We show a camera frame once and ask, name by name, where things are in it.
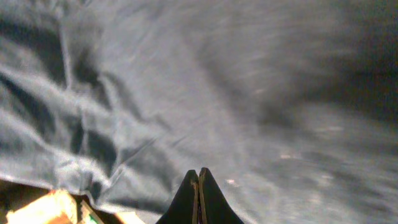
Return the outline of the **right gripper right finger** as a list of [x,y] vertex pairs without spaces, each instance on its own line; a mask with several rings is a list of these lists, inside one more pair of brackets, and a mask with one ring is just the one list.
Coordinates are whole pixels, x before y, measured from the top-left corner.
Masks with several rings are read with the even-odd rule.
[[203,167],[199,175],[200,218],[202,224],[243,224],[229,206],[210,170]]

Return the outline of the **navy blue shorts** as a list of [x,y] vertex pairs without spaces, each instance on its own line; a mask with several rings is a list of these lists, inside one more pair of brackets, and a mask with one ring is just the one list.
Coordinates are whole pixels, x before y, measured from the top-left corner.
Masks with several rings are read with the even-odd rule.
[[1,177],[154,223],[397,222],[396,1],[2,1]]

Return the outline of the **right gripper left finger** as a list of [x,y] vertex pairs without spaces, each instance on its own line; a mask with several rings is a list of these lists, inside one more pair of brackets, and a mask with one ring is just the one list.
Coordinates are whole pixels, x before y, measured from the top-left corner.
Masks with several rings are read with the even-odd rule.
[[170,207],[156,224],[197,224],[198,204],[198,176],[195,170],[189,170]]

